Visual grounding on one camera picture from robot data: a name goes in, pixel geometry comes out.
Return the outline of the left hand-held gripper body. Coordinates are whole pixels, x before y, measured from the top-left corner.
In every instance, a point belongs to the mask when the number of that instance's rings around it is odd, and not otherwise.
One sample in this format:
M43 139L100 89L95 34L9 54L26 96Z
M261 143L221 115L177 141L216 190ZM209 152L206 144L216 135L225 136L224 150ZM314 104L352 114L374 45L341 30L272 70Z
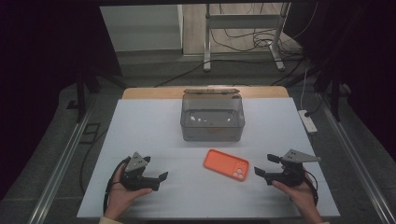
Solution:
M126 165L121 171L120 183L131 191L139 189L152 189L158 191L161 181L159 177L144 177L143 173L148 163L143 157L135 152L132 157L127 158Z

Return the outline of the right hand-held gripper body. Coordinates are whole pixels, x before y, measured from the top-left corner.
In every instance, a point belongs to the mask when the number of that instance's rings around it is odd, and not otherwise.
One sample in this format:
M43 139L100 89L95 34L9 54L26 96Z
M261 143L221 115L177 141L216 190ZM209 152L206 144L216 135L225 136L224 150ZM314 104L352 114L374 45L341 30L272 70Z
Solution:
M283 171L281 173L265 173L265 181L269 186L272 185L274 180L289 187L300 186L304 182L305 178L303 163L321 161L320 157L308 155L295 149L290 149L283 157L280 158L280 164L283 166Z

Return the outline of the orange phone case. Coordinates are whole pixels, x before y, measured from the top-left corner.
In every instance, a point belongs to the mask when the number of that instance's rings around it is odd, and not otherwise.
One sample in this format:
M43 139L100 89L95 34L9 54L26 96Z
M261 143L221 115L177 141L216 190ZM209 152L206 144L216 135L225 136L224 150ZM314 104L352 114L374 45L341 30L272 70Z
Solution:
M204 160L204 167L238 181L248 176L249 162L222 151L210 149Z

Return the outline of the person's right hand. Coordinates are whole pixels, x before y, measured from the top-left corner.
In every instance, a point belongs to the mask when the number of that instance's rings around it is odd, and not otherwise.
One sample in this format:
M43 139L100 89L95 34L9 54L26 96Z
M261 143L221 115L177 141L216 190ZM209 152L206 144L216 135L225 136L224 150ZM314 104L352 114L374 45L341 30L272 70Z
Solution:
M290 196L292 202L297 207L305 222L307 220L323 220L315 205L314 195L312 193L312 189L309 186L310 183L311 180L308 179L307 182L303 182L300 186L291 188L275 180L272 182L272 185L275 188Z

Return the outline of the person's left hand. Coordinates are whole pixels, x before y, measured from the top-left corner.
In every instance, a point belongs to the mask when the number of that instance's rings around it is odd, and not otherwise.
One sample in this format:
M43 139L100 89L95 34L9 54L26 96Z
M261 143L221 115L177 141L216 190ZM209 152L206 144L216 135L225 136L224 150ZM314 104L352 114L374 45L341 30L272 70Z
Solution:
M120 171L117 171L111 182L111 189L104 217L118 220L122 213L126 211L137 198L148 195L151 192L152 189L139 189L136 191L127 190L120 183Z

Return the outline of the white table board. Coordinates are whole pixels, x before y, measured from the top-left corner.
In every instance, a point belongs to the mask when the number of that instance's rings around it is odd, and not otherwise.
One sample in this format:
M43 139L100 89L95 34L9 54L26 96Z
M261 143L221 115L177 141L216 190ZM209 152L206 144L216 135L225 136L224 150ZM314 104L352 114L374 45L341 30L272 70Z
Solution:
M297 217L296 207L284 192L268 186L253 172L278 172L270 154L290 149L311 154L313 148L290 98L256 98L243 102L246 125L237 142L187 142L182 137L181 102L171 100L120 100L111 120L79 217L103 214L108 179L124 158L149 156L146 176L167 173L156 192L137 199L126 217L142 219L228 219ZM248 161L243 181L204 167L209 149Z

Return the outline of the white power strip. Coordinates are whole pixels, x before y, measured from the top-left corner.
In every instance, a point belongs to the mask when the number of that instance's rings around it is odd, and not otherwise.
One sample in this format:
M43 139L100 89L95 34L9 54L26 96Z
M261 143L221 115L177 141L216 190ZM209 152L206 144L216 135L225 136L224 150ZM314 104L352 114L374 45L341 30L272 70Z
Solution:
M316 133L318 131L316 125L314 124L313 120L310 117L307 117L305 114L307 113L306 110L299 110L298 114L300 119L305 127L305 130L309 134Z

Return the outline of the clear grey storage box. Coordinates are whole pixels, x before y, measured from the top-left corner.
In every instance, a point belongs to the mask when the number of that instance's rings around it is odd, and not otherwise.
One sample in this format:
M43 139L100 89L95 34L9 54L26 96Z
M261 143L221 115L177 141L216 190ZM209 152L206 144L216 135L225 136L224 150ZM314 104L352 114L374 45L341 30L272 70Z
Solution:
M238 89L186 89L180 125L185 141L238 142L245 127Z

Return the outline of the black stand leg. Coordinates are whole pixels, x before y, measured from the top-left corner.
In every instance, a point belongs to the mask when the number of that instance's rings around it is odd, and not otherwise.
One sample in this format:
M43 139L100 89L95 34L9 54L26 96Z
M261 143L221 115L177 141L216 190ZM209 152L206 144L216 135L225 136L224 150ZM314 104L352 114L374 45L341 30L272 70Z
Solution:
M86 113L85 88L89 93L98 93L101 90L100 84L92 72L80 72L76 74L77 100L70 101L67 109L76 109L78 111L77 123L80 123Z
M331 68L322 68L314 84L316 92L325 93L327 89L330 89L330 110L336 121L341 120L339 116L339 100L344 95L340 91L341 86L340 72Z

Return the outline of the grey metal stand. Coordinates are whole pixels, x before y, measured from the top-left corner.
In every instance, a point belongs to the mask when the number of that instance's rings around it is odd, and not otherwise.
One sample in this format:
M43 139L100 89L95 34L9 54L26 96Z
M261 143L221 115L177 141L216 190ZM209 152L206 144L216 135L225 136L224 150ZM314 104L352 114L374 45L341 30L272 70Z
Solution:
M211 69L211 52L210 52L210 31L212 29L271 29L275 28L275 36L269 42L270 50L276 67L279 71L286 69L283 64L279 50L278 42L282 33L285 20L287 18L290 3L282 4L280 12L276 14L211 14L210 5L205 5L205 49L204 49L204 70L208 72Z

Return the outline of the aluminium floor rail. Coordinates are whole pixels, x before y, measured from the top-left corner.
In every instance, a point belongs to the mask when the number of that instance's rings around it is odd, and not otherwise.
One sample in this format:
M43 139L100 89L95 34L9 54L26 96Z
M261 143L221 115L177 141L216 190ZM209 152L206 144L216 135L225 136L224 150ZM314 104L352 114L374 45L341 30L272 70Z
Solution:
M325 99L325 97L320 96L319 94L317 94L317 97L322 102L322 110L326 114L327 120L330 122L333 131L339 139L342 149L345 151L349 162L357 174L357 177L366 191L382 224L396 224L396 215L391 211L386 197L381 192L379 186L375 183L375 180L369 174L368 169L364 165L357 148L349 138L344 126L332 114L332 111L329 107L329 102Z
M56 193L64 179L66 170L72 160L76 151L78 141L82 136L82 133L92 115L92 110L88 108L85 115L82 117L80 122L75 125L75 128L69 138L66 146L64 147L63 153L57 161L49 180L44 187L41 196L39 197L35 208L29 217L27 224L43 224L50 207L55 199Z

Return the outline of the white wall panel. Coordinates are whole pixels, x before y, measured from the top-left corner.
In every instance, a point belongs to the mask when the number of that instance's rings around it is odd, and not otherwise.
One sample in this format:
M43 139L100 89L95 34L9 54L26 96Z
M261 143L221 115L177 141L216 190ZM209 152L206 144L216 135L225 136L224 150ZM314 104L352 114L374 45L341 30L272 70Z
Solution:
M179 5L100 7L115 51L182 49Z

